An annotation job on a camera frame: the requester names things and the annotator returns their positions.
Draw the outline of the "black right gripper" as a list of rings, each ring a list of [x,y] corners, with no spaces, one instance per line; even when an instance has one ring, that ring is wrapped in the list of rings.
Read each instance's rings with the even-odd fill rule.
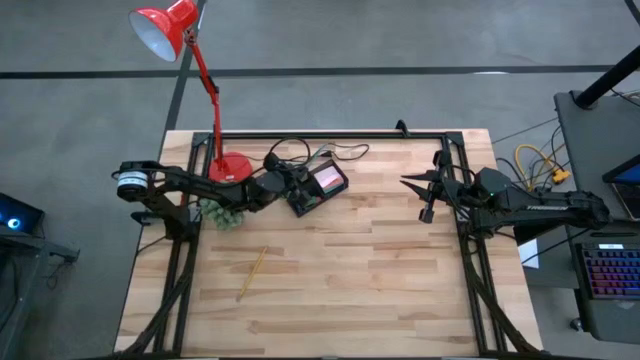
[[[404,179],[427,181],[429,183],[426,189],[401,180],[403,185],[411,189],[426,203],[425,208],[420,211],[419,219],[424,223],[431,223],[434,217],[434,202],[440,200],[453,208],[455,217],[460,216],[465,220],[469,220],[468,213],[456,202],[457,191],[462,184],[447,176],[448,171],[453,169],[451,153],[448,150],[436,151],[433,157],[433,165],[435,166],[434,170],[427,170],[422,174],[402,175]]]

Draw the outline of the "pink sticky note pad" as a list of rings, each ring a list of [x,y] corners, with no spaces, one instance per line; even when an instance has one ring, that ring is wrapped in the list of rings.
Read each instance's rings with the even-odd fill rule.
[[[314,174],[314,178],[324,193],[329,193],[339,188],[345,182],[344,177],[335,166],[329,166],[319,170]]]

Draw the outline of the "black mesh desk organizer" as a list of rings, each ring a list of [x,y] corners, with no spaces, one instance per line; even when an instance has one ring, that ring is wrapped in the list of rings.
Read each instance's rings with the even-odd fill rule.
[[[311,197],[318,197],[317,203],[314,204],[313,206],[307,207],[305,205],[309,200],[293,200],[285,196],[287,203],[289,204],[289,206],[291,207],[291,209],[293,210],[293,212],[296,214],[297,217],[302,217],[306,215],[307,213],[319,207],[321,204],[326,203],[327,201],[329,201],[330,199],[334,198],[339,194],[337,193],[337,194],[334,194],[333,196],[327,195],[326,193],[323,192],[318,182],[314,178],[314,174],[316,172],[329,166],[335,166],[338,169],[338,171],[344,177],[344,180],[345,180],[344,184],[349,187],[349,179],[347,178],[345,173],[340,169],[340,167],[337,165],[337,163],[334,160],[328,160],[322,163],[321,165],[319,165],[318,167],[312,170],[309,170],[309,181],[306,183],[306,188],[309,190]]]

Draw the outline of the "red desk lamp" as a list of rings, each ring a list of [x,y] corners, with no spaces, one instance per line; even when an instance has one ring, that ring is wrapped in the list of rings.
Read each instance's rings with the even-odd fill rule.
[[[157,57],[175,62],[186,45],[198,65],[200,79],[214,109],[215,159],[208,177],[216,182],[240,182],[253,172],[249,159],[238,152],[224,152],[221,132],[219,87],[210,76],[199,45],[196,25],[199,10],[192,0],[176,0],[166,9],[143,7],[128,14],[129,24],[142,43]]]

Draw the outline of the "yellow pencil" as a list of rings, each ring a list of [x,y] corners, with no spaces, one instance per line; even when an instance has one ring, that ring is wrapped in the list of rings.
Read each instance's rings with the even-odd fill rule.
[[[248,290],[248,288],[250,287],[251,282],[253,281],[253,278],[255,277],[256,273],[258,272],[265,255],[268,252],[269,247],[264,247],[260,253],[260,255],[258,256],[256,262],[254,263],[253,268],[251,269],[251,272],[249,273],[248,277],[246,278],[245,282],[243,283],[243,286],[239,292],[239,294],[236,297],[236,302],[240,302],[241,299],[244,297],[246,291]]]

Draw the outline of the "white paper sheet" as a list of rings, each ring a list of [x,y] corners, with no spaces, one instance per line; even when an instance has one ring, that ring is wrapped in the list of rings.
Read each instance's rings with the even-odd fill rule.
[[[524,267],[538,269],[538,241],[536,238],[531,239],[518,246],[518,252],[520,256],[521,264]]]

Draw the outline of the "grey desk with pole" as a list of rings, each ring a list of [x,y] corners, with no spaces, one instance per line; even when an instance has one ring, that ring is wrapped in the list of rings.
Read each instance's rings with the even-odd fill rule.
[[[585,110],[570,93],[555,94],[554,103],[576,187],[602,198],[614,219],[629,221],[617,193],[602,176],[640,155],[640,108],[605,96]]]

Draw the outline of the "laptop with blue screen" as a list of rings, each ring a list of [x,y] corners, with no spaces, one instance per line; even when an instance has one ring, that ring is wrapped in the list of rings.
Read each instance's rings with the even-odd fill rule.
[[[629,218],[640,221],[640,154],[602,176],[610,184]]]

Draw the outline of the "black pole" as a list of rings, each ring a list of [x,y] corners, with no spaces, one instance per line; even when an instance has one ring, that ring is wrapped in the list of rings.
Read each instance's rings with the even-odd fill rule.
[[[640,68],[640,45],[633,49],[611,69],[584,91],[571,91],[574,103],[582,109],[590,109],[602,96]]]

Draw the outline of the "backlit keyboard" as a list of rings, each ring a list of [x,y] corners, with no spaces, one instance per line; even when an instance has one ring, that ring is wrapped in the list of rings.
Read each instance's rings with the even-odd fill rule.
[[[591,299],[640,301],[640,244],[582,243],[576,250]]]

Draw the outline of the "grey desk with keyboard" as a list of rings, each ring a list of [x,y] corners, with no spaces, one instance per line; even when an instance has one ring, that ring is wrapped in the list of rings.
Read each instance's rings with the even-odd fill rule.
[[[640,345],[640,301],[591,299],[578,265],[576,245],[582,243],[640,244],[640,222],[612,222],[601,230],[571,229],[569,242],[578,287],[574,290],[578,325],[601,341]]]

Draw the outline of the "computer with blue light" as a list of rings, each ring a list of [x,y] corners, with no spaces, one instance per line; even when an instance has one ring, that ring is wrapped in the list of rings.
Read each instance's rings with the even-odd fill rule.
[[[42,210],[0,193],[0,224],[9,230],[33,234],[43,217]]]

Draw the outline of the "dark grey side desk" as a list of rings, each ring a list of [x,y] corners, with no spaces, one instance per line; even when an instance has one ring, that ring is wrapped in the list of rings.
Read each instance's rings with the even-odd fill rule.
[[[70,264],[80,250],[0,230],[0,360],[12,360],[52,256]]]

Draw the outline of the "black aluminium table frame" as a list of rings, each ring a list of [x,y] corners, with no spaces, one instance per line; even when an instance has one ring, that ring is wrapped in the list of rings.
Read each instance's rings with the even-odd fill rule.
[[[140,238],[115,342],[134,342],[170,286],[190,267],[184,293],[148,346],[156,356],[369,358],[476,356],[510,344],[466,285],[453,212],[421,202],[399,181],[448,148],[457,178],[494,167],[484,129],[247,132],[224,137],[229,151],[259,162],[269,151],[303,156],[329,144],[349,178],[346,191],[303,217],[286,202],[220,231],[203,223],[194,243],[172,244],[159,224]],[[264,247],[244,297],[236,297]]]

